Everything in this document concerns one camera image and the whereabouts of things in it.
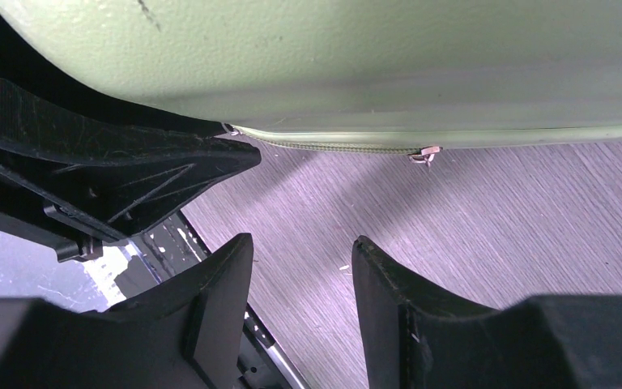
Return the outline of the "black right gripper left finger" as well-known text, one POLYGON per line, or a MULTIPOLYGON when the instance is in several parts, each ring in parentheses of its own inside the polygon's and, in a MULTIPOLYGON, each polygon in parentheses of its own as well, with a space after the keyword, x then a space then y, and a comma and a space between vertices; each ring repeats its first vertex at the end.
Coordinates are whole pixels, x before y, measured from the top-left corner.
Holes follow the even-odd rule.
POLYGON ((214 254, 115 306, 130 324, 119 340, 119 388, 231 388, 237 380, 253 238, 239 233, 214 254))

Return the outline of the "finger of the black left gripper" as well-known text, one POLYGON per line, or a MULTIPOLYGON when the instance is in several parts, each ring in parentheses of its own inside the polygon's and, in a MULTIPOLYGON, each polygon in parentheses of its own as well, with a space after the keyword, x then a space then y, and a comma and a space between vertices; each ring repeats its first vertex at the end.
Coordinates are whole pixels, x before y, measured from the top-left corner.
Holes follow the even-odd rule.
POLYGON ((100 257, 260 160, 247 143, 98 122, 0 77, 0 231, 61 262, 100 257))

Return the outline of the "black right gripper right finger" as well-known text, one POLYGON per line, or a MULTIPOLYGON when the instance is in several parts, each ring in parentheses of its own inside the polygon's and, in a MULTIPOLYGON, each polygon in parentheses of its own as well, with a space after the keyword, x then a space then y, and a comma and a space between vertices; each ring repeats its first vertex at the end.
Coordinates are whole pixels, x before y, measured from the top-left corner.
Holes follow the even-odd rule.
POLYGON ((366 236, 353 244, 351 267, 371 388, 425 387, 436 355, 428 337, 494 311, 425 279, 366 236))

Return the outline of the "green ribbed hard-shell suitcase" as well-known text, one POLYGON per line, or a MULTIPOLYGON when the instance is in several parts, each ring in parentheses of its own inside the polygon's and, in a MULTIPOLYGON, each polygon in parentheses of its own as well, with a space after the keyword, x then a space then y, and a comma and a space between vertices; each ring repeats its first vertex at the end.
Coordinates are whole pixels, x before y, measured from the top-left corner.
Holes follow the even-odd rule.
POLYGON ((0 1, 80 83, 284 147, 622 140, 622 1, 0 1))

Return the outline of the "metal zipper pull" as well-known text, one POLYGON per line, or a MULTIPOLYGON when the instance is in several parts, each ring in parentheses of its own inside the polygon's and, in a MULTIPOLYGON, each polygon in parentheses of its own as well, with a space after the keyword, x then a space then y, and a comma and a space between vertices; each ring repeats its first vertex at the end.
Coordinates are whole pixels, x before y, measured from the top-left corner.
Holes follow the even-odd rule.
POLYGON ((440 146, 429 146, 421 148, 417 152, 413 152, 407 155, 410 162, 414 164, 423 164, 430 166, 435 158, 435 155, 442 151, 440 146))

